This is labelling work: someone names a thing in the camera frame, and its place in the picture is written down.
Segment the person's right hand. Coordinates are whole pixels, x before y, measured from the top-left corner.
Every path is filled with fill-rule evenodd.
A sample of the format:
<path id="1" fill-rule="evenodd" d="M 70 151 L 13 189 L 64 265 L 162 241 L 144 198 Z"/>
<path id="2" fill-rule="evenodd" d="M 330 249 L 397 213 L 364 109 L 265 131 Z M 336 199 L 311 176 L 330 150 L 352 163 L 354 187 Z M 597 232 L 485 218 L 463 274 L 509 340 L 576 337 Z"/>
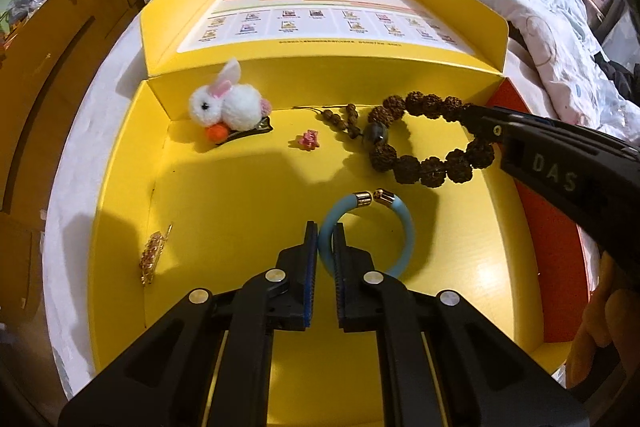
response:
<path id="1" fill-rule="evenodd" d="M 582 324 L 566 360 L 566 387 L 588 376 L 598 348 L 613 345 L 630 378 L 639 367 L 639 285 L 604 253 L 599 285 L 582 312 Z"/>

